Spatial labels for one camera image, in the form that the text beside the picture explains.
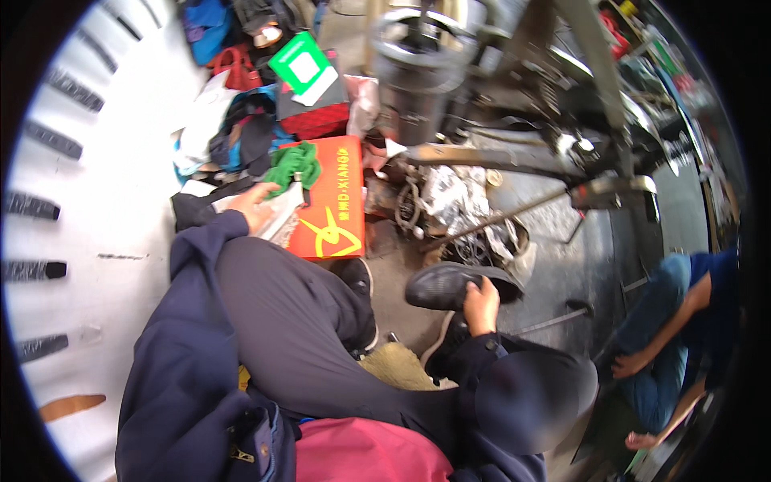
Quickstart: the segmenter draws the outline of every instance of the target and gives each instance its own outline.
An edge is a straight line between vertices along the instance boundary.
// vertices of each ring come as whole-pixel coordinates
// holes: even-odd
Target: wire
[[[344,13],[340,12],[339,10],[335,9],[335,0],[330,0],[329,2],[329,9],[332,10],[333,13],[336,13],[337,15],[342,15],[344,17],[366,17],[367,14],[365,13]]]

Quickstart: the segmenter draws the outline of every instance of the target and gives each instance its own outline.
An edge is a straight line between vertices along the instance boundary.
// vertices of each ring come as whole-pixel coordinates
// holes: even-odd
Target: orange box
[[[326,137],[308,142],[316,145],[322,173],[310,190],[310,206],[299,212],[300,221],[287,250],[311,261],[363,256],[364,173],[359,138]]]

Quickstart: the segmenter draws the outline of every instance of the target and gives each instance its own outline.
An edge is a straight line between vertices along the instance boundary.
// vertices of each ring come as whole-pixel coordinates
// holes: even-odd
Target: yellow logo
[[[338,228],[338,225],[335,223],[335,217],[332,216],[332,210],[329,209],[329,206],[327,206],[327,226],[326,228],[317,228],[313,224],[307,222],[305,219],[301,219],[302,223],[309,228],[311,228],[311,231],[316,233],[316,256],[319,258],[324,258],[324,249],[322,244],[324,241],[328,242],[329,244],[337,244],[340,242],[340,235],[344,238],[347,238],[349,241],[351,241],[351,246],[345,249],[341,249],[340,251],[336,253],[332,253],[327,258],[331,258],[332,256],[345,256],[346,254],[351,254],[353,251],[356,251],[358,249],[362,248],[362,242],[353,234],[351,234],[350,231],[347,231],[343,228]]]

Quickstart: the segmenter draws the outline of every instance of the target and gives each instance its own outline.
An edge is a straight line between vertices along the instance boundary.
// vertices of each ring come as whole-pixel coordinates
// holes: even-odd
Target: blue shirt
[[[696,354],[707,355],[712,364],[706,389],[721,386],[739,337],[739,264],[736,248],[718,254],[691,256],[689,288],[709,273],[712,291],[709,306],[693,314],[681,331],[683,344]]]

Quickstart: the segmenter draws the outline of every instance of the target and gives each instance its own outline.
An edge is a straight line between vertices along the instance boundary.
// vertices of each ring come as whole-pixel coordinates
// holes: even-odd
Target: blue jeans
[[[691,281],[691,258],[670,254],[648,276],[640,301],[616,330],[615,341],[627,354],[639,352],[682,304]],[[653,360],[652,370],[623,379],[620,388],[651,433],[661,432],[675,411],[682,389],[688,349],[677,334]]]

